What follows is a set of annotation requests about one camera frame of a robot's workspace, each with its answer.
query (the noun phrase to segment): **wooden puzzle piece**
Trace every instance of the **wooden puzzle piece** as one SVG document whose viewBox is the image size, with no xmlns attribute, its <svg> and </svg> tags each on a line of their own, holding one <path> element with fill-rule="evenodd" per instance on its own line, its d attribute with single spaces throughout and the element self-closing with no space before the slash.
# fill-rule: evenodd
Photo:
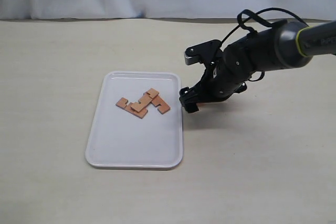
<svg viewBox="0 0 336 224">
<path fill-rule="evenodd" d="M 158 107 L 158 111 L 159 111 L 161 114 L 164 114 L 164 113 L 166 113 L 167 111 L 170 110 L 169 105 L 168 105 L 165 101 L 163 101 L 163 99 L 162 99 L 159 95 L 157 95 L 157 96 L 152 100 L 152 104 L 153 104 L 155 107 L 159 106 L 159 107 Z"/>
<path fill-rule="evenodd" d="M 137 111 L 137 112 L 140 112 L 140 111 L 142 111 L 144 108 L 146 108 L 146 107 L 148 106 L 148 104 L 151 103 L 152 100 L 153 100 L 153 99 L 150 98 L 150 96 L 149 96 L 147 93 L 145 93 L 145 94 L 143 95 L 143 97 L 139 99 L 139 102 L 135 102 L 135 103 L 132 104 L 132 107 L 131 107 L 131 108 L 132 108 L 133 110 Z"/>
<path fill-rule="evenodd" d="M 124 97 L 122 97 L 117 103 L 116 106 L 122 108 L 123 110 L 126 110 L 127 112 L 130 112 L 131 114 L 143 119 L 144 116 L 148 113 L 148 109 L 144 108 L 143 110 L 141 110 L 140 112 L 134 111 L 132 110 L 131 106 L 133 103 L 128 103 L 128 100 Z"/>
<path fill-rule="evenodd" d="M 158 94 L 159 92 L 156 91 L 155 89 L 150 89 L 146 92 L 150 98 L 154 99 Z"/>
</svg>

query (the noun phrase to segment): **white tray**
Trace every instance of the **white tray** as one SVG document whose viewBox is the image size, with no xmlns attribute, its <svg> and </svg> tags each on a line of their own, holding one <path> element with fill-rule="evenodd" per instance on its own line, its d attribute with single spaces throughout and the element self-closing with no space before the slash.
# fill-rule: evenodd
<svg viewBox="0 0 336 224">
<path fill-rule="evenodd" d="M 121 97 L 136 102 L 149 88 L 160 92 L 171 110 L 161 114 L 150 104 L 140 119 L 116 106 Z M 102 168 L 159 168 L 178 165 L 183 157 L 181 82 L 164 72 L 107 74 L 93 119 L 86 160 Z"/>
</svg>

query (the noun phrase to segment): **table surface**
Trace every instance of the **table surface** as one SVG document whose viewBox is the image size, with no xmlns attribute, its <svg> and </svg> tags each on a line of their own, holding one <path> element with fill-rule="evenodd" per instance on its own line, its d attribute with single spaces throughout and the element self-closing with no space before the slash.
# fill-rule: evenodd
<svg viewBox="0 0 336 224">
<path fill-rule="evenodd" d="M 173 72 L 192 86 L 203 66 L 186 66 L 184 50 L 234 26 L 0 22 L 0 223 L 334 223 L 331 55 L 268 72 L 245 93 L 183 113 L 184 158 L 173 170 L 101 170 L 86 162 L 108 72 Z"/>
</svg>

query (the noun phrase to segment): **black cable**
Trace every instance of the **black cable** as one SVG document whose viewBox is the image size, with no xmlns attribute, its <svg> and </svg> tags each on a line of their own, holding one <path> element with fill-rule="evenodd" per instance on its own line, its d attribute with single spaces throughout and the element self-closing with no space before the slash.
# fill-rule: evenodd
<svg viewBox="0 0 336 224">
<path fill-rule="evenodd" d="M 265 12 L 269 12 L 271 10 L 276 10 L 276 11 L 279 11 L 279 12 L 283 12 L 283 13 L 287 13 L 289 14 L 290 16 L 292 16 L 293 18 L 295 18 L 296 20 L 298 20 L 299 22 L 301 23 L 304 23 L 305 25 L 307 25 L 307 23 L 302 19 L 300 18 L 298 15 L 296 15 L 295 13 L 292 13 L 291 11 L 289 10 L 286 10 L 286 9 L 282 9 L 282 8 L 278 8 L 278 7 L 271 7 L 271 8 L 266 8 L 266 9 L 263 9 L 263 10 L 260 10 L 258 12 L 256 12 L 257 15 L 261 14 L 261 13 L 265 13 Z M 244 24 L 245 22 L 249 21 L 252 17 L 248 17 L 246 19 L 243 20 L 242 24 Z M 224 39 L 220 42 L 220 44 L 218 45 L 218 47 L 216 48 L 215 50 L 215 54 L 214 54 L 214 57 L 217 55 L 219 49 L 222 47 L 223 43 L 236 31 L 238 30 L 238 28 L 240 27 L 240 25 L 237 25 L 234 29 L 232 29 L 232 31 L 230 31 L 225 37 Z"/>
</svg>

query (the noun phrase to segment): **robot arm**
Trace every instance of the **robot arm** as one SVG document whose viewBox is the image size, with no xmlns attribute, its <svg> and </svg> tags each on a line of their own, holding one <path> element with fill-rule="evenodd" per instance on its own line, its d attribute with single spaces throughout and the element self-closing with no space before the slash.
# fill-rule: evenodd
<svg viewBox="0 0 336 224">
<path fill-rule="evenodd" d="M 314 55 L 336 52 L 336 21 L 308 27 L 302 19 L 269 23 L 258 13 L 244 10 L 238 15 L 239 27 L 249 30 L 249 34 L 228 45 L 224 51 L 220 49 L 223 42 L 219 40 L 187 48 L 186 64 L 199 62 L 205 66 L 195 86 L 180 90 L 180 102 L 188 113 L 198 111 L 197 103 L 221 102 L 234 93 L 245 91 L 246 81 L 253 81 L 250 78 L 255 72 L 261 72 L 260 78 L 255 80 L 258 81 L 266 71 L 300 68 Z M 258 33 L 245 26 L 242 14 L 270 28 Z"/>
</svg>

